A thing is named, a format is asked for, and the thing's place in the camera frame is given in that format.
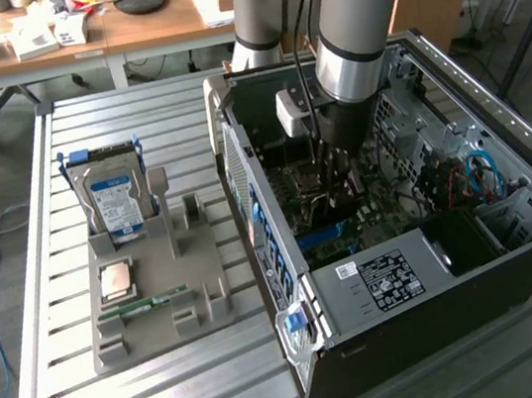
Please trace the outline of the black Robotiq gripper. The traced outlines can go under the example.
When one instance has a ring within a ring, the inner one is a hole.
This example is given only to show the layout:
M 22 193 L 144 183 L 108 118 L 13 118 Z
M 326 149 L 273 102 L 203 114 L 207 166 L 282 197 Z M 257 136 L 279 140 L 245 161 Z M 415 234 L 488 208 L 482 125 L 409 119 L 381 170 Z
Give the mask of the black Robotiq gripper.
M 317 122 L 321 141 L 329 148 L 356 155 L 369 134 L 374 112 L 374 97 L 362 102 L 332 103 L 319 107 Z

